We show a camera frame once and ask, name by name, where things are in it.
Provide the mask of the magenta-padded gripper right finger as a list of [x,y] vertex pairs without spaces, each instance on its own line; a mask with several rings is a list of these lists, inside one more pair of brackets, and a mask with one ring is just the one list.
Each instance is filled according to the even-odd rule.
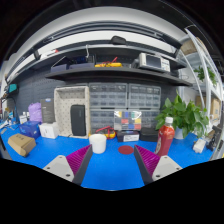
[[134,146],[134,156],[145,185],[182,169],[182,167],[169,156],[165,155],[159,157],[138,145]]

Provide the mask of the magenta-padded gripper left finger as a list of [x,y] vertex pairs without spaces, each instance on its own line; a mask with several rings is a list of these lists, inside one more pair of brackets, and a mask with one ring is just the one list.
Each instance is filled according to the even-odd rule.
[[44,167],[44,170],[81,185],[92,154],[92,146],[87,145],[68,156],[58,155]]

